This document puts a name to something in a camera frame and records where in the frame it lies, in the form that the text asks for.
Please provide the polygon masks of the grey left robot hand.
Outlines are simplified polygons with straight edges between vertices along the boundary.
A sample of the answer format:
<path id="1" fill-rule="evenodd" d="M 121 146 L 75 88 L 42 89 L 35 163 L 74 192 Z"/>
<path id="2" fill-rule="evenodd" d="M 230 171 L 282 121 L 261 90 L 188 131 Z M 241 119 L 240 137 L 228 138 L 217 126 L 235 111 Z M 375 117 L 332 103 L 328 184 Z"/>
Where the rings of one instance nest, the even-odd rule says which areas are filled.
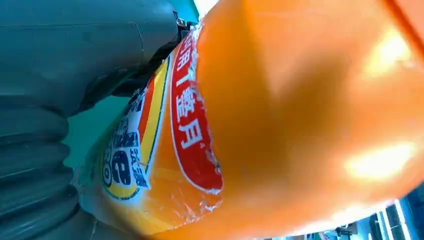
<path id="1" fill-rule="evenodd" d="M 3 0 L 0 106 L 71 116 L 128 95 L 189 25 L 168 0 Z"/>

